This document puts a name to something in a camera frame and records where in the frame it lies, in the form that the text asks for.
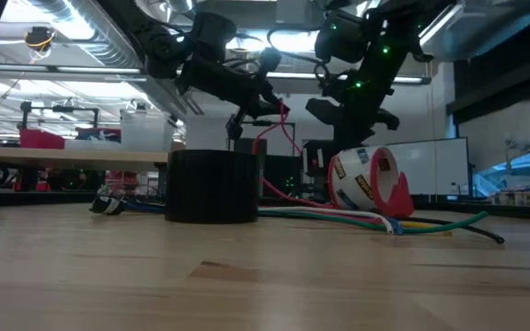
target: wall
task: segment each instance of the wall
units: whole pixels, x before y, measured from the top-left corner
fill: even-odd
[[[407,143],[442,139],[447,136],[447,118],[445,117],[445,101],[451,97],[447,94],[453,90],[449,83],[453,82],[453,67],[442,63],[438,74],[427,86],[394,86],[393,96],[386,97],[383,108],[400,118],[397,131],[389,131],[385,124],[373,127],[375,135],[365,141],[367,144],[378,145],[387,143]],[[318,122],[305,110],[305,104],[311,95],[282,96],[284,102],[292,109],[288,122],[296,124],[296,142],[302,140],[330,140],[332,127]],[[188,118],[187,148],[226,149],[225,125],[226,118],[214,118],[210,107],[202,106],[205,117]],[[266,117],[264,120],[277,121],[279,117]],[[255,138],[262,127],[246,127],[243,137]],[[291,155],[291,145],[285,140],[281,131],[272,131],[267,135],[270,154]]]
[[[469,162],[475,165],[474,171],[503,163],[506,139],[530,139],[530,100],[462,123],[459,135],[467,137]]]

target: wooden table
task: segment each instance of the wooden table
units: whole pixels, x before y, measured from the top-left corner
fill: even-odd
[[[530,330],[530,221],[478,223],[497,245],[87,208],[0,208],[0,330]]]
[[[0,147],[0,163],[14,166],[55,169],[156,171],[155,164],[166,163],[168,153],[65,151]]]

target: white cable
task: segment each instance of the white cable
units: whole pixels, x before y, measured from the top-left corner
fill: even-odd
[[[390,221],[387,220],[386,217],[376,214],[374,212],[370,211],[344,211],[344,210],[332,210],[332,209],[324,209],[324,208],[314,208],[314,207],[268,207],[268,208],[259,208],[260,211],[323,211],[323,212],[332,212],[332,213],[338,213],[343,215],[351,215],[351,216],[363,216],[363,217],[373,217],[373,218],[379,218],[384,226],[386,227],[387,234],[394,234],[394,228],[392,227],[392,224]]]

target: workbench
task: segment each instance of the workbench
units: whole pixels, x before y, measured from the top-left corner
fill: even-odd
[[[198,225],[88,207],[0,208],[0,330],[530,330],[527,220],[477,223],[498,245],[463,230]]]
[[[168,153],[0,147],[0,164],[54,169],[157,171]]]

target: duct tape roll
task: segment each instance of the duct tape roll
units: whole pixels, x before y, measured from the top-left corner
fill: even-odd
[[[398,187],[398,165],[385,147],[342,151],[333,160],[329,186],[333,203],[347,210],[382,210]]]

